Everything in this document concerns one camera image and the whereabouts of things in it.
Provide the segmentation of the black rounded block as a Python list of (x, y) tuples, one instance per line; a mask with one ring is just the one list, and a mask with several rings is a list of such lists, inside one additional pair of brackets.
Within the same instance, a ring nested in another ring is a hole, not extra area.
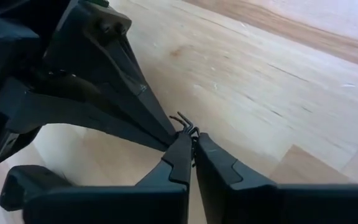
[(46, 167), (14, 166), (7, 173), (0, 194), (0, 206), (8, 212), (21, 210), (31, 198), (72, 184)]

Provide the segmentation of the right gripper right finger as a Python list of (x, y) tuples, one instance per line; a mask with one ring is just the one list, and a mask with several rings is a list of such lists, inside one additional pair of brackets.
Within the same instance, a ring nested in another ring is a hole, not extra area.
[(358, 184), (278, 184), (206, 133), (195, 151), (208, 224), (358, 224)]

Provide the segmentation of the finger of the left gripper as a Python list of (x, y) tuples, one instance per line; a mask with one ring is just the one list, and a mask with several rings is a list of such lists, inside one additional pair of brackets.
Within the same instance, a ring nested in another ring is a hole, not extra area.
[(71, 0), (44, 61), (95, 87), (108, 114), (104, 132), (143, 145), (171, 145), (175, 129), (126, 37), (131, 24), (111, 7)]
[(77, 77), (34, 86), (14, 77), (0, 82), (0, 152), (20, 150), (46, 124), (95, 129), (166, 151), (170, 123), (143, 83), (117, 79), (93, 84)]

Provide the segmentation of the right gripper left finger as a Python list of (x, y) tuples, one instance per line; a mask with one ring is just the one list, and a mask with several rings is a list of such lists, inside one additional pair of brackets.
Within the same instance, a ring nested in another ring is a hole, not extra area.
[(187, 224), (192, 139), (180, 133), (160, 162), (133, 186), (46, 191), (24, 207), (25, 224)]

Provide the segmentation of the black plastic toy spider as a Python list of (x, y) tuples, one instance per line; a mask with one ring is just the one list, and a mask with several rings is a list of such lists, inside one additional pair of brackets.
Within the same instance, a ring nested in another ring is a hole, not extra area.
[(169, 118), (179, 122), (183, 126), (183, 129), (180, 132), (189, 135), (189, 137), (191, 138), (192, 141), (191, 158), (193, 161), (191, 166), (192, 168), (194, 168), (196, 167), (196, 144), (200, 136), (200, 129), (197, 126), (194, 126), (194, 124), (179, 111), (177, 112), (177, 114), (179, 115), (179, 117), (169, 116)]

